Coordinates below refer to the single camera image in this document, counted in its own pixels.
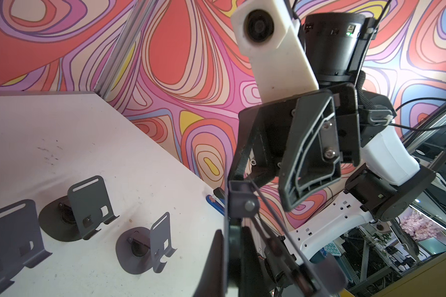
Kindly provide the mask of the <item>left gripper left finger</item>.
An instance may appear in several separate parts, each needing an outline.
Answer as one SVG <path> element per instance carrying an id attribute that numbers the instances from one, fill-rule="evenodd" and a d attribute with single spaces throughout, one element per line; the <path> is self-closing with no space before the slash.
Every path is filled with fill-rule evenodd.
<path id="1" fill-rule="evenodd" d="M 223 297 L 224 284 L 224 235 L 222 230 L 214 234 L 209 254 L 194 297 Z"/>

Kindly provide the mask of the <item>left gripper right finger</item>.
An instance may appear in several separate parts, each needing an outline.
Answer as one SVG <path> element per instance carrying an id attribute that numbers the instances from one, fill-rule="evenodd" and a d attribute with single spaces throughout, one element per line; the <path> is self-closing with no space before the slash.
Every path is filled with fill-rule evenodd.
<path id="1" fill-rule="evenodd" d="M 260 258 L 249 227 L 242 228 L 241 296 L 270 297 L 271 289 L 265 281 Z"/>

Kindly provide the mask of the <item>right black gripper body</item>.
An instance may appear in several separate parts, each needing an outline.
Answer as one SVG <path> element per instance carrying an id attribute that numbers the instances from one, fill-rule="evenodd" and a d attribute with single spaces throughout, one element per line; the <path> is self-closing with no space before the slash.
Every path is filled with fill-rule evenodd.
<path id="1" fill-rule="evenodd" d="M 338 182 L 361 160 L 357 92 L 344 83 L 246 108 L 228 174 L 230 207 L 278 180 L 284 211 Z"/>

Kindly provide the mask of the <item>dark grey phone stand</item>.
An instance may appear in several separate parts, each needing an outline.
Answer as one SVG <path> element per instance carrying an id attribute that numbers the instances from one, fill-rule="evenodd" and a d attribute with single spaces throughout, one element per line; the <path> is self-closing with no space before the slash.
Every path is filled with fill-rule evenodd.
<path id="1" fill-rule="evenodd" d="M 104 179 L 93 176 L 72 185 L 67 195 L 46 205 L 38 215 L 41 229 L 60 242 L 89 240 L 114 214 Z"/>

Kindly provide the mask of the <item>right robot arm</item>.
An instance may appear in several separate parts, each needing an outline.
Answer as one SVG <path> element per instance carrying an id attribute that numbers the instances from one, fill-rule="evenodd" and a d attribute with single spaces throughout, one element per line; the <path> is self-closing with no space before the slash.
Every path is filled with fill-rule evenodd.
<path id="1" fill-rule="evenodd" d="M 284 245 L 297 261 L 311 258 L 344 232 L 402 214 L 434 181 L 395 131 L 390 100 L 363 89 L 362 63 L 379 20 L 327 12 L 300 23 L 271 2 L 231 18 L 240 52 L 250 60 L 262 103 L 239 115 L 239 138 L 228 176 L 230 245 L 242 244 L 242 220 L 262 202 L 257 190 L 278 179 L 285 212 L 342 177 L 342 201 L 326 208 Z"/>

